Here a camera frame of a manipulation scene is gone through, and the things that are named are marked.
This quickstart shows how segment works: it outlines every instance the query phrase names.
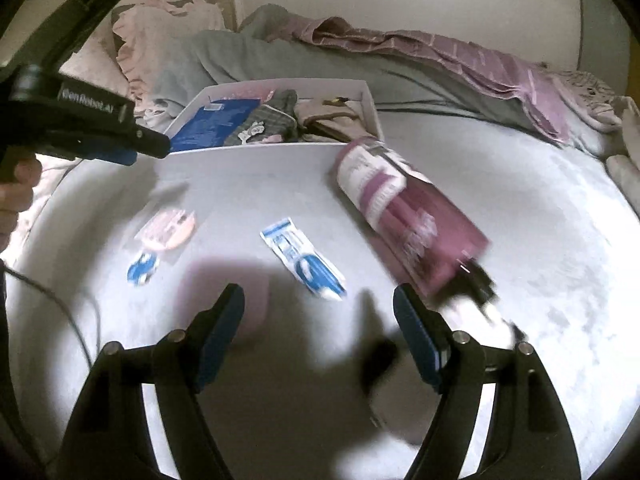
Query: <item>black object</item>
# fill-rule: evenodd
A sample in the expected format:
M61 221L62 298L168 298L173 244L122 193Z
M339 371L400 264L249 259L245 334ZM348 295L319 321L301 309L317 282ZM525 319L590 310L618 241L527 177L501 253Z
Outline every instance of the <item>black object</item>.
M532 345L510 351L452 333L406 284L396 288L394 313L420 376L442 393L407 480L458 478L489 383L496 384L491 425L478 472L468 478L580 479L562 405Z
M228 285L186 331L175 330L155 346L124 350L107 343L71 415L58 477L167 479L156 465L142 401L141 383L155 383L180 478L232 480L194 394L215 379L243 311L242 289ZM489 437L480 470L469 478L580 479L569 426L533 347L487 348L466 333L451 333L409 285L396 289L394 311L420 373L443 393L406 480L458 478L482 385L492 382L497 389Z
M127 165L136 152L169 153L167 136L136 124L130 99L58 73L118 1L67 0L2 69L0 160L10 145Z
M232 480L194 395L216 377L243 313L242 288L227 285L212 309L155 346L107 343L66 428L58 477L169 478L158 471L146 426L141 383L154 383L180 478Z

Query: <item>blue package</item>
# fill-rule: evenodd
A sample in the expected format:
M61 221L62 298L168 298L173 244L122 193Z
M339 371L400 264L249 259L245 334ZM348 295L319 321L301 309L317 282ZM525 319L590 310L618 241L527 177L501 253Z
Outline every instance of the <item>blue package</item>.
M222 146L259 105L260 99L226 99L203 106L171 139L171 151Z
M316 296L339 301L346 295L344 276L316 251L291 218L267 227L260 236L298 281Z

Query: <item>small package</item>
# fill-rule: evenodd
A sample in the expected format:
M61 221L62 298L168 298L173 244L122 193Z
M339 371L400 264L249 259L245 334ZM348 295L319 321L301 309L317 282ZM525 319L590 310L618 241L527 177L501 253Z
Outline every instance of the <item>small package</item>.
M193 212L167 208L156 213L136 235L136 240L149 251L175 249L185 243L196 227Z
M316 251L291 218L267 227L260 236L298 281L316 296L337 301L345 296L344 276Z
M260 99L229 99L201 107L171 139L172 152L222 146L225 139L260 105Z

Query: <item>black cable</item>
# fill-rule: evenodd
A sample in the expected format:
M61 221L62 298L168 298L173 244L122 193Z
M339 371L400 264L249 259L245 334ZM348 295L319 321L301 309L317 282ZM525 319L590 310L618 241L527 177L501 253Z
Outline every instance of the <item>black cable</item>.
M71 316L71 312L69 311L66 304L62 300L60 300L50 288L47 288L46 286L41 285L38 282L35 282L31 278L28 278L24 274L21 274L17 270L10 269L7 266L4 266L4 270L8 275L11 275L17 280L20 280L21 282L24 282L27 285L35 288L37 291L42 293L44 296L46 296L48 299L53 301L53 303L55 303L59 307L59 309L62 311L62 314L65 315L66 320L68 320L69 325L71 325L71 328L76 334L78 341L80 342L80 346L82 347L82 353L84 354L86 364L88 365L90 370L91 367L94 365L94 362L91 359L91 354L89 354L89 347L87 346L86 341L84 340L84 337L82 337L82 332L80 332L80 329L78 328L78 325L76 324L73 316Z

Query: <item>finger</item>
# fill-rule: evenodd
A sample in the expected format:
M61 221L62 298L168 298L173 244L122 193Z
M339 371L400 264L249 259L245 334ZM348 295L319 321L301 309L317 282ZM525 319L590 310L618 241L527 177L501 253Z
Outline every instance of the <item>finger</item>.
M2 161L0 161L0 182L13 182L16 165L21 160L33 160L35 157L35 153L27 148L8 146Z
M0 211L0 234L9 235L18 227L18 213Z
M42 164L35 158L24 158L15 166L14 176L20 184L26 184L35 187L40 181L42 175Z
M31 207L33 189L26 184L0 184L0 210L22 212Z
M8 247L9 240L10 240L9 235L0 235L0 253Z

